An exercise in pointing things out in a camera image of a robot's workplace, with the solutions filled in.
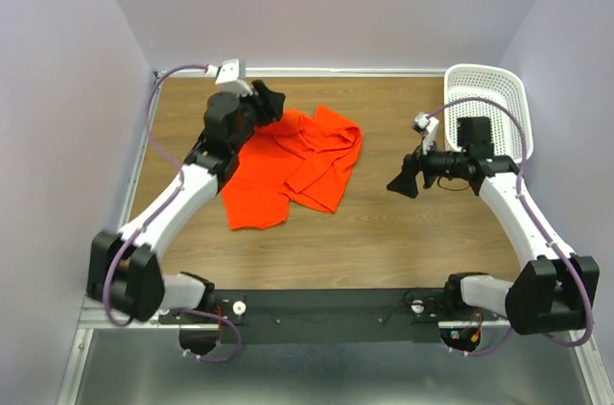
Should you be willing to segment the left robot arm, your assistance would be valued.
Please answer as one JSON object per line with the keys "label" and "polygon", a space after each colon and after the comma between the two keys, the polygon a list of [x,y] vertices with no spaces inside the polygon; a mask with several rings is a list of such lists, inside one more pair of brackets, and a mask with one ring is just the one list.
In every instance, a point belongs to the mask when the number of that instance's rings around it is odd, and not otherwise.
{"label": "left robot arm", "polygon": [[256,130],[280,121],[284,103],[284,94],[260,80],[245,93],[223,86],[212,95],[204,128],[173,181],[118,231],[102,230],[94,237],[87,295],[130,322],[175,309],[189,322],[205,322],[212,314],[214,284],[187,272],[163,274],[161,258],[188,220],[230,181]]}

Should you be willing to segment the orange t-shirt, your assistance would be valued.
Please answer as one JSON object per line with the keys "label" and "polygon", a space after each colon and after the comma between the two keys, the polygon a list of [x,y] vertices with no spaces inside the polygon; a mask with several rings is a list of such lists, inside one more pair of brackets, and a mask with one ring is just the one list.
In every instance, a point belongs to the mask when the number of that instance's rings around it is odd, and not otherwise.
{"label": "orange t-shirt", "polygon": [[239,168],[222,189],[229,227],[278,226],[288,219],[290,203],[336,212],[362,142],[359,126],[329,107],[317,107],[313,116],[286,110],[239,154]]}

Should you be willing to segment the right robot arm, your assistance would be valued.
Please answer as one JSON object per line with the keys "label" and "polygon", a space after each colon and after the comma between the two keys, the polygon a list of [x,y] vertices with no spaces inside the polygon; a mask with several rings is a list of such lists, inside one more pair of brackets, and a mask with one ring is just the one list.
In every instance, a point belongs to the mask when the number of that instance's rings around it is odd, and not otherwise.
{"label": "right robot arm", "polygon": [[453,274],[441,297],[443,313],[460,321],[476,308],[508,320],[520,335],[588,330],[600,270],[590,256],[578,256],[554,232],[520,178],[508,155],[496,155],[486,117],[461,118],[460,149],[441,151],[435,136],[438,120],[425,113],[413,128],[420,145],[403,159],[388,190],[416,198],[436,181],[462,179],[495,215],[522,268],[512,282],[482,273]]}

